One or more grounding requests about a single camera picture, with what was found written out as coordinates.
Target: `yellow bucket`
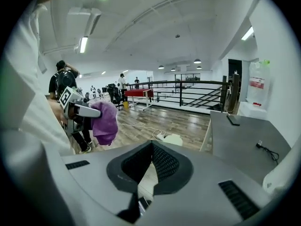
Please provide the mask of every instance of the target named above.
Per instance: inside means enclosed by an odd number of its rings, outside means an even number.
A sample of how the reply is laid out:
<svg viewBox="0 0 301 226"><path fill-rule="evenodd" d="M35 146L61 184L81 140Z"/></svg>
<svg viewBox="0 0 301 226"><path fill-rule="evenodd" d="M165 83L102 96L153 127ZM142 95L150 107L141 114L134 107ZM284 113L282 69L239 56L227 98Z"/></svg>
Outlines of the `yellow bucket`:
<svg viewBox="0 0 301 226"><path fill-rule="evenodd" d="M127 101L123 102L123 106L124 108L128 109L128 102Z"/></svg>

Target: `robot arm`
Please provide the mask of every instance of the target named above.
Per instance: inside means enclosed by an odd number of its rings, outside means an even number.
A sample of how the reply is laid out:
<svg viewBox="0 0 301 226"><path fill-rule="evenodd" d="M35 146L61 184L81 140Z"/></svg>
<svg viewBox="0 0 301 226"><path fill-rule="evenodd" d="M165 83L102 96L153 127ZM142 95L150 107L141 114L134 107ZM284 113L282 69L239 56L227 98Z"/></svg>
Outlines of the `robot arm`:
<svg viewBox="0 0 301 226"><path fill-rule="evenodd" d="M66 87L59 103L63 107L63 114L68 121L64 126L67 133L82 131L86 124L85 121L102 116L100 111L89 107L86 98L70 87Z"/></svg>

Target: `white shirt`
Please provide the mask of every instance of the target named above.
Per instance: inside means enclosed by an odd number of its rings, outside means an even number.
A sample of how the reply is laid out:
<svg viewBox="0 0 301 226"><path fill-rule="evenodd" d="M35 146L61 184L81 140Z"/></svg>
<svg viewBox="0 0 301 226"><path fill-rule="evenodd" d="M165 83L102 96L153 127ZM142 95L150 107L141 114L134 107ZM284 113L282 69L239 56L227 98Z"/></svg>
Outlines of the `white shirt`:
<svg viewBox="0 0 301 226"><path fill-rule="evenodd" d="M60 155L72 155L74 150L68 137L53 114L38 82L38 16L40 10L46 9L46 7L43 5L36 6L35 2L36 0L33 1L16 24L3 51L3 60L7 62L6 66L13 67L28 88L35 93L22 95L31 102L23 116L20 129L32 134L42 142L51 143L57 148ZM23 92L23 88L14 87L14 89L19 93ZM20 104L16 106L22 107L23 104L20 101Z"/></svg>
<svg viewBox="0 0 301 226"><path fill-rule="evenodd" d="M123 85L123 84L126 84L126 80L124 78L120 77L119 80L118 80L118 83L120 84L118 86L119 89L126 89L127 88L126 85Z"/></svg>

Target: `sneaker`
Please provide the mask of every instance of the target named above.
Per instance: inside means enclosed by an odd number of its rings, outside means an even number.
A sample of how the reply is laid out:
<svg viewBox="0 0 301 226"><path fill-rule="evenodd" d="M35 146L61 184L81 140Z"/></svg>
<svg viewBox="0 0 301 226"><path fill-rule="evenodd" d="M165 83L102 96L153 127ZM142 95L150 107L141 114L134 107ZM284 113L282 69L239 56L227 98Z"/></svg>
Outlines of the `sneaker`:
<svg viewBox="0 0 301 226"><path fill-rule="evenodd" d="M88 148L87 148L85 151L80 152L80 154L86 154L86 153L89 153L91 150L92 150L92 148L88 146Z"/></svg>

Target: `black chair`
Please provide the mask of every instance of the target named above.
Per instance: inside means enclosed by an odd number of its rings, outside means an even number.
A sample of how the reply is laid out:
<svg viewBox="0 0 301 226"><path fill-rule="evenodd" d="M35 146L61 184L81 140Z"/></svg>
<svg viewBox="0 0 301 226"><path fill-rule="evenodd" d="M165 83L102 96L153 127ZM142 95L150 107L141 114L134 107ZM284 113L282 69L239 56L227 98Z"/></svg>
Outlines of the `black chair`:
<svg viewBox="0 0 301 226"><path fill-rule="evenodd" d="M123 104L120 104L122 98L120 97L118 88L115 84L109 84L107 91L110 95L111 102L115 105L118 105L118 110L120 111L120 106L123 106Z"/></svg>

